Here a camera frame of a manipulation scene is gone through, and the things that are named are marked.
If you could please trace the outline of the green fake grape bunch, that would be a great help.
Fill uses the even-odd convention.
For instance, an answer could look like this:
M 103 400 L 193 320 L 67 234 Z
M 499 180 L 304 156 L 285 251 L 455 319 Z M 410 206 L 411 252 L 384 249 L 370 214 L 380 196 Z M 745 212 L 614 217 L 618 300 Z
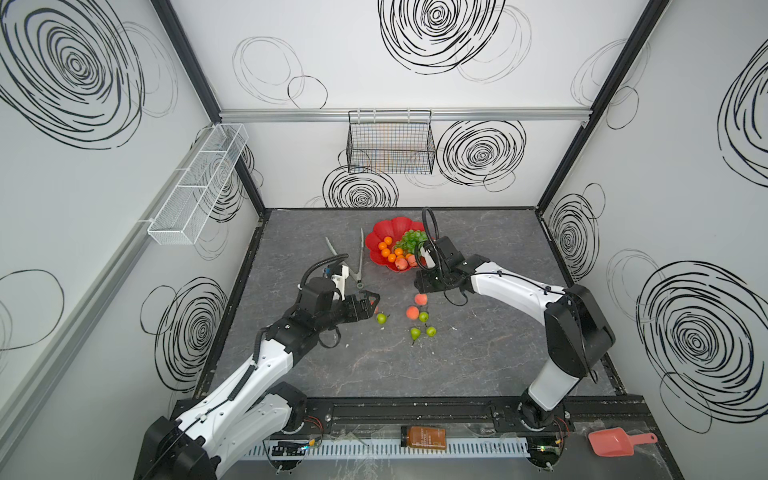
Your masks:
M 422 246 L 428 242 L 428 235 L 423 230 L 408 230 L 395 244 L 395 250 L 400 250 L 404 256 L 419 255 Z

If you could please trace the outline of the red flower-shaped fruit bowl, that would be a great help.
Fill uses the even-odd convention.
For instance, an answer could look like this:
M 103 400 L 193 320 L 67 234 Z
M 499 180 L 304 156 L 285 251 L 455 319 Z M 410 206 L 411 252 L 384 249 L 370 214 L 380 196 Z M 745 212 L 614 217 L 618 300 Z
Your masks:
M 423 266 L 423 260 L 419 255 L 414 255 L 417 260 L 416 267 L 409 267 L 407 270 L 398 270 L 394 263 L 390 263 L 387 257 L 383 257 L 381 251 L 378 248 L 380 242 L 384 242 L 384 238 L 390 236 L 393 239 L 391 245 L 387 245 L 387 248 L 394 254 L 395 244 L 401 239 L 402 235 L 408 230 L 423 230 L 425 232 L 424 224 L 419 221 L 412 220 L 408 217 L 395 217 L 390 220 L 383 220 L 376 223 L 373 230 L 365 237 L 364 245 L 368 250 L 368 257 L 377 265 L 388 268 L 396 273 L 404 273 L 411 268 L 418 268 Z

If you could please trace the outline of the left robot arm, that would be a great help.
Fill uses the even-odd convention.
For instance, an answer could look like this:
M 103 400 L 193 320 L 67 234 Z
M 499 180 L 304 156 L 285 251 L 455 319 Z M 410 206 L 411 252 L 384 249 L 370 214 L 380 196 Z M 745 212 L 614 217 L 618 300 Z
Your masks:
M 320 342 L 321 333 L 375 316 L 380 296 L 338 290 L 302 299 L 262 329 L 252 356 L 227 380 L 173 419 L 144 434 L 137 479 L 219 479 L 257 443 L 303 426 L 306 396 L 284 376 Z

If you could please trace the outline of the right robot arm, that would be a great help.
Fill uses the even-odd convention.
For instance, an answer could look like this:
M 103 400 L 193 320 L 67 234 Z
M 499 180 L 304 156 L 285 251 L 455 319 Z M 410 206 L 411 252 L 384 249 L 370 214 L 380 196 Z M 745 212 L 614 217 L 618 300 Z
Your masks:
M 514 273 L 480 255 L 417 270 L 420 293 L 459 290 L 485 296 L 527 315 L 544 330 L 548 358 L 517 404 L 524 427 L 543 431 L 563 400 L 591 375 L 615 344 L 615 334 L 591 291 L 578 284 L 550 285 Z

